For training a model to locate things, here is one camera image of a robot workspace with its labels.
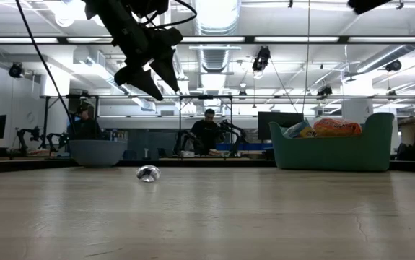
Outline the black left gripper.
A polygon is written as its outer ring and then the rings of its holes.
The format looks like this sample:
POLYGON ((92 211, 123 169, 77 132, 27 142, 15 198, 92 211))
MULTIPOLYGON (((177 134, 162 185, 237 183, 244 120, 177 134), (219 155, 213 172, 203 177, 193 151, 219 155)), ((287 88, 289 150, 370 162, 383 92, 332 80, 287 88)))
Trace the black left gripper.
POLYGON ((176 28, 152 29, 139 23, 130 22, 111 30, 112 44, 118 46, 125 55, 127 66, 114 75, 117 85, 130 84, 154 99, 163 100, 162 93, 154 83, 151 72, 142 68, 149 61, 150 67, 174 91, 180 90, 173 66, 174 47, 183 36, 176 28))

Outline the silver and yellow snack bag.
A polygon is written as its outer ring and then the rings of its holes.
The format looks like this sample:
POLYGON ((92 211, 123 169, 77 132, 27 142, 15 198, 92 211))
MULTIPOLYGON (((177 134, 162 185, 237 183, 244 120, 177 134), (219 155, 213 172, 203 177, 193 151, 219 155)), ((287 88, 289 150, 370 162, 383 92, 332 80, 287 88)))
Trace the silver and yellow snack bag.
POLYGON ((316 137, 316 131, 307 120, 299 122, 284 132, 284 137, 289 139, 313 138, 316 137))

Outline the orange and silver snack packet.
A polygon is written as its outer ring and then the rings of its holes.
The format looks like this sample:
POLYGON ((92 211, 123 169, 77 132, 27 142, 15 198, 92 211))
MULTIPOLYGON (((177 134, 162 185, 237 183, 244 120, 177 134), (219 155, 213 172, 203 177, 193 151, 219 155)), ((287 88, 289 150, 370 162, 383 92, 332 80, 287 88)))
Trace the orange and silver snack packet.
POLYGON ((313 124, 313 129, 318 137, 346 137, 360 135, 361 126, 344 119, 323 118, 313 124))

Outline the light blue bowl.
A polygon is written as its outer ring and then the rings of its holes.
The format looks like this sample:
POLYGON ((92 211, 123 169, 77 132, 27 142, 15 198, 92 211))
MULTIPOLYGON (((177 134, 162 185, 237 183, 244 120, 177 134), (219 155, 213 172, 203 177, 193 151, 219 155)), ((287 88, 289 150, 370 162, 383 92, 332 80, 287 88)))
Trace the light blue bowl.
POLYGON ((127 149, 126 142, 78 139, 69 142, 71 158, 86 168, 108 168, 116 165, 127 149))

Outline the black overhead crossbar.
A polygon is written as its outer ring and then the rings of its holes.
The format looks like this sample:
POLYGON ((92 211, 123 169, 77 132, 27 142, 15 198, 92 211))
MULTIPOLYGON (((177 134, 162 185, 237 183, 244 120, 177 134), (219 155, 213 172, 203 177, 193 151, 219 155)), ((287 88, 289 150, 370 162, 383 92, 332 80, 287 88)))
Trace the black overhead crossbar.
MULTIPOLYGON (((102 37, 35 37, 41 45, 110 45, 110 36, 102 37)), ((415 45, 415 36, 186 36, 185 45, 415 45)))

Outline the green plastic bin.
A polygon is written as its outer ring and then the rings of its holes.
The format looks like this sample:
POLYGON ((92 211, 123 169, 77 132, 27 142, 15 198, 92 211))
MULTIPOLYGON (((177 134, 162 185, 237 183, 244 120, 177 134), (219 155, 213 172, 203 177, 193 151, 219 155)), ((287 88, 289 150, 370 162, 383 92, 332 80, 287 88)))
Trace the green plastic bin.
POLYGON ((383 172, 390 167, 392 113, 373 113, 360 135, 290 139, 269 124, 276 166, 286 170, 383 172))

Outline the black background rig frame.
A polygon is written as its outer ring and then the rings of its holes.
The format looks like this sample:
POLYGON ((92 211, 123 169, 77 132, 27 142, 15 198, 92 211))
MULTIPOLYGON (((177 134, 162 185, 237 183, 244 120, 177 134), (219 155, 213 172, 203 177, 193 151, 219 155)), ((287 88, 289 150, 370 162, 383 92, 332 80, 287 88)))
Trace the black background rig frame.
POLYGON ((218 108, 231 109, 231 95, 165 95, 156 100, 149 95, 78 95, 62 97, 92 105, 92 116, 104 129, 172 129, 182 131, 204 117, 204 101, 214 101, 218 108))

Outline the silver ceiling air duct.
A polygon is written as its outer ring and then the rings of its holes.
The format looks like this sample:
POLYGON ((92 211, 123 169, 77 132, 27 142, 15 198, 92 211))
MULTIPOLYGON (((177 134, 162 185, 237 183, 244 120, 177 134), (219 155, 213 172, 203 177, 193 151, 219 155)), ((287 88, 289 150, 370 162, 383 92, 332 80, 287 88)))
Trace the silver ceiling air duct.
MULTIPOLYGON (((234 35, 240 18, 241 0, 193 0, 197 11, 194 22, 196 35, 234 35)), ((228 45, 208 45, 197 51, 200 64, 200 84, 204 90, 220 91, 230 62, 228 45)))

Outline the purple-handled metal spoon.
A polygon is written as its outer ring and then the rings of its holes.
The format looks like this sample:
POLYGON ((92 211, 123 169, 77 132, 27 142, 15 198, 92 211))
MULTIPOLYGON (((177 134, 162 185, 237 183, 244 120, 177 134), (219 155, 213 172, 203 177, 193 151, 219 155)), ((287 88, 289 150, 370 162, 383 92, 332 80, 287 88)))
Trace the purple-handled metal spoon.
POLYGON ((136 171, 136 177, 139 181, 145 183, 152 183, 157 181, 160 178, 161 170, 153 165, 144 165, 141 166, 136 171))

